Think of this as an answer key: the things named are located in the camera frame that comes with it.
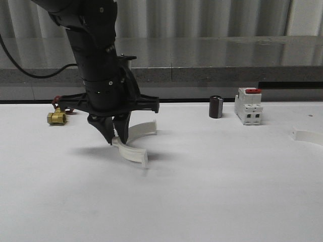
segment brass fitting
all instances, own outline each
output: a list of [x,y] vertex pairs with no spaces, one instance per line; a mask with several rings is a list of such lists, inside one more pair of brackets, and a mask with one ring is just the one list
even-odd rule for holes
[[64,125],[66,123],[66,112],[58,107],[55,112],[50,112],[47,116],[47,123],[50,125]]

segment circuit breaker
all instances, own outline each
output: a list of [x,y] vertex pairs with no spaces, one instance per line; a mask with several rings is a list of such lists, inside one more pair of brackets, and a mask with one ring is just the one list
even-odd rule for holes
[[260,125],[263,110],[261,89],[239,88],[234,110],[244,125]]

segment white plastic part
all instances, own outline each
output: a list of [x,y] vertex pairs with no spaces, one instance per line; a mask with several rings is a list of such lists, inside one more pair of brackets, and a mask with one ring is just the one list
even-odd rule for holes
[[235,98],[234,112],[244,125],[260,125],[262,110],[261,93],[246,93],[247,89],[239,88],[239,93]]
[[292,138],[295,141],[305,141],[323,146],[323,134],[320,133],[302,131],[293,128]]
[[148,135],[156,135],[157,126],[156,121],[142,123],[129,128],[129,138],[127,145],[123,144],[119,137],[112,139],[112,145],[119,148],[120,155],[130,161],[142,164],[146,168],[148,165],[148,155],[146,149],[138,149],[128,146],[128,144],[140,137]]

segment white table surface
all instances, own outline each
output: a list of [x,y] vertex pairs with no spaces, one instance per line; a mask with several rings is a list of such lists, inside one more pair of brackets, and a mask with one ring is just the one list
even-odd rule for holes
[[78,111],[46,123],[50,105],[0,105],[0,241],[323,241],[323,103],[264,103],[243,126],[225,103],[162,104],[148,169],[124,160]]

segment corrugated wall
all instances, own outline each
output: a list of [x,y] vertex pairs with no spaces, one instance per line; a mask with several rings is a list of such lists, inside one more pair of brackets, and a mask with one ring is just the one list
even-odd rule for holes
[[[322,35],[323,0],[118,0],[118,37]],[[4,37],[62,37],[29,0],[0,0]]]

